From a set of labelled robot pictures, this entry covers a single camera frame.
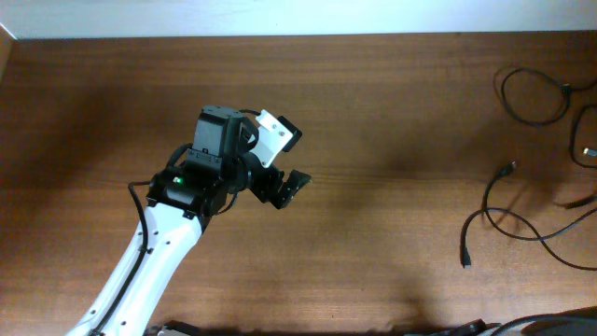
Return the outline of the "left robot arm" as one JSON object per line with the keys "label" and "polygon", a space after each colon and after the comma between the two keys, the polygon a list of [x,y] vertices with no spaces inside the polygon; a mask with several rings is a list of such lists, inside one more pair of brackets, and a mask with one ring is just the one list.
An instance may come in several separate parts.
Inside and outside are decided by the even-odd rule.
{"label": "left robot arm", "polygon": [[206,105],[192,142],[177,148],[145,185],[128,190],[139,223],[127,249],[72,335],[141,335],[176,269],[213,217],[250,190],[262,203],[283,209],[311,177],[279,170],[274,161],[302,136],[285,117],[267,110]]}

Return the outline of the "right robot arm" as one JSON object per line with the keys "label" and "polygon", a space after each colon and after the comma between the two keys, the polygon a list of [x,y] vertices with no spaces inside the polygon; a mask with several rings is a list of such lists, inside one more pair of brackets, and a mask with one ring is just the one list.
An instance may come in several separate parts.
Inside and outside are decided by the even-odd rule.
{"label": "right robot arm", "polygon": [[[392,327],[397,335],[492,335],[502,323],[490,323],[483,319],[469,321],[460,326],[414,326]],[[502,332],[502,335],[595,335],[596,307],[579,308],[552,314],[550,320],[531,320],[519,323]]]}

